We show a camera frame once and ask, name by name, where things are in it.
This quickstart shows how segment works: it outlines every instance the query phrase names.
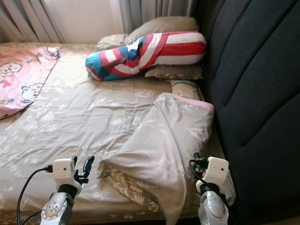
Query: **white curtain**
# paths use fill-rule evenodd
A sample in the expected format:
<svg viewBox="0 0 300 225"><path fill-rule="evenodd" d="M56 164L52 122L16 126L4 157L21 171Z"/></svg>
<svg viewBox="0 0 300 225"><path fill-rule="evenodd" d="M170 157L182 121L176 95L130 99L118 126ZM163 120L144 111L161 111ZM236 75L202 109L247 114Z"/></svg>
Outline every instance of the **white curtain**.
<svg viewBox="0 0 300 225"><path fill-rule="evenodd" d="M0 0L1 32L9 41L65 42L45 0Z"/></svg>
<svg viewBox="0 0 300 225"><path fill-rule="evenodd" d="M132 32L145 22L160 16L192 16L197 0L119 0L123 26Z"/></svg>

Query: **beige pillow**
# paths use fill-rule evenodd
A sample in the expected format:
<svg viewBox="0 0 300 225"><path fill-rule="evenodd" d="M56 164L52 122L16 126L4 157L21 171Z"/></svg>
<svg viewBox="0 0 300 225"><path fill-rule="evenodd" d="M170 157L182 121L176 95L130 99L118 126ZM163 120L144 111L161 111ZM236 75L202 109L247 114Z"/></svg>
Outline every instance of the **beige pillow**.
<svg viewBox="0 0 300 225"><path fill-rule="evenodd" d="M164 16L152 19L135 29L126 38L126 44L132 44L140 37L152 33L171 31L198 31L196 19L187 16Z"/></svg>
<svg viewBox="0 0 300 225"><path fill-rule="evenodd" d="M196 19L186 16L165 16L158 17L144 23L135 29L131 34L114 34L103 37L99 40L98 50L118 48L132 44L144 35L171 31L198 31L199 26Z"/></svg>
<svg viewBox="0 0 300 225"><path fill-rule="evenodd" d="M145 77L156 77L170 80L198 80L202 76L202 68L199 65L193 66L167 66L157 65L151 67Z"/></svg>
<svg viewBox="0 0 300 225"><path fill-rule="evenodd" d="M97 44L98 50L103 51L124 46L126 45L126 37L127 34L114 34L103 37Z"/></svg>
<svg viewBox="0 0 300 225"><path fill-rule="evenodd" d="M173 94L199 101L195 82L187 80L171 80L171 87Z"/></svg>

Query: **dark gray headboard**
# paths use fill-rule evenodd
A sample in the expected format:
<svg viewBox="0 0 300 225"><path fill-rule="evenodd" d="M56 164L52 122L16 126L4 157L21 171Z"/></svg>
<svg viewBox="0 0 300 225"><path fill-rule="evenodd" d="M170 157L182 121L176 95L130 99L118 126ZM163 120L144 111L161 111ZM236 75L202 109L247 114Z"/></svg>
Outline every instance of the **dark gray headboard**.
<svg viewBox="0 0 300 225"><path fill-rule="evenodd" d="M199 0L195 17L238 224L300 215L300 0Z"/></svg>

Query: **beige floral bedsheet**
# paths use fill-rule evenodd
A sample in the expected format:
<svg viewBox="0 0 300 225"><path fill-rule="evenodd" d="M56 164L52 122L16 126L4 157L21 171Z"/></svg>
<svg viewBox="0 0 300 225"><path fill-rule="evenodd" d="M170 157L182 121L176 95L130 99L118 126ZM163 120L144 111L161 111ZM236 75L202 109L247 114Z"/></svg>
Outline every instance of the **beige floral bedsheet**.
<svg viewBox="0 0 300 225"><path fill-rule="evenodd" d="M96 179L100 159L115 153L139 126L153 101L171 92L169 82L145 78L98 82L87 77L84 61L95 45L8 43L4 46L57 46L61 58L35 102L0 120L0 223L15 224L19 193L30 174L58 158L78 156L82 169L95 156L90 182L75 199L74 224L164 219ZM52 174L40 172L22 199L23 218L40 210L56 191ZM183 217L197 216L199 198Z"/></svg>

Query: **folded blanket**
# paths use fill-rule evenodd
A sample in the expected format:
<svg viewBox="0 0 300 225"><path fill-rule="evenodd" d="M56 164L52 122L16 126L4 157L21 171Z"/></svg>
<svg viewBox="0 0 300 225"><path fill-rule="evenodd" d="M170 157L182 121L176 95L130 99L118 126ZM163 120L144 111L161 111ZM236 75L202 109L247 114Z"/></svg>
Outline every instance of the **folded blanket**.
<svg viewBox="0 0 300 225"><path fill-rule="evenodd" d="M58 48L0 47L0 119L36 99L58 57Z"/></svg>
<svg viewBox="0 0 300 225"><path fill-rule="evenodd" d="M98 177L148 210L162 210L174 225L195 193L188 163L208 156L213 105L161 94L122 148L103 158Z"/></svg>
<svg viewBox="0 0 300 225"><path fill-rule="evenodd" d="M134 76L154 65L191 65L199 62L206 49L198 32L154 33L131 45L95 52L86 59L89 75L100 81Z"/></svg>

